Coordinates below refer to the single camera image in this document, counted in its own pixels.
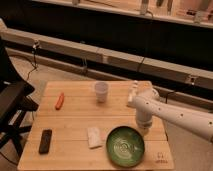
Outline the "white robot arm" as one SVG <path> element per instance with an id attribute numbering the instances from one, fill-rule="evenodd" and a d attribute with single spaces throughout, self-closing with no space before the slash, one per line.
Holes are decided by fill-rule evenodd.
<path id="1" fill-rule="evenodd" d="M 207 112 L 188 109 L 159 101 L 159 93 L 153 87 L 139 92 L 139 82 L 130 87 L 127 105 L 136 109 L 136 124 L 141 129 L 152 126 L 152 117 L 156 116 L 179 126 L 213 143 L 213 116 Z"/>

